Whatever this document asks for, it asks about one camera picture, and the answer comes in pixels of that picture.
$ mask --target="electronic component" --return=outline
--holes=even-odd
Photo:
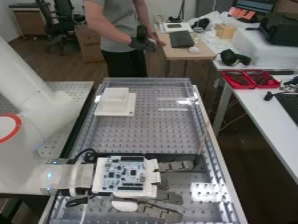
[[[275,94],[275,97],[292,121],[298,125],[298,94]]]
[[[106,158],[102,192],[117,190],[142,191],[144,163],[139,156],[110,156]]]
[[[188,31],[170,33],[170,44],[172,48],[190,48],[194,45]]]

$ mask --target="black office chair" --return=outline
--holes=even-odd
[[[67,20],[71,20],[78,24],[85,22],[85,16],[74,13],[74,7],[70,0],[53,0],[53,2],[58,16],[65,16]]]
[[[63,46],[66,43],[74,43],[77,45],[74,34],[75,23],[55,11],[50,12],[49,4],[43,0],[35,0],[35,3],[45,18],[45,33],[51,38],[51,42],[45,50],[49,52],[50,48],[57,46],[59,48],[59,55],[63,55]]]

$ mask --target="black glove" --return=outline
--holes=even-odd
[[[155,44],[148,39],[139,41],[137,37],[131,37],[131,43],[129,44],[129,47],[139,51],[146,50],[155,52]]]

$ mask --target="cardboard box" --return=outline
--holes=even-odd
[[[83,62],[103,61],[99,48],[101,38],[97,32],[90,30],[86,25],[78,25],[75,35]]]
[[[216,36],[220,39],[232,39],[236,28],[234,26],[227,26],[224,24],[218,24],[216,27]]]

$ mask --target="circuit board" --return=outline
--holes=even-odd
[[[139,156],[110,156],[105,163],[102,192],[142,191],[144,159]]]

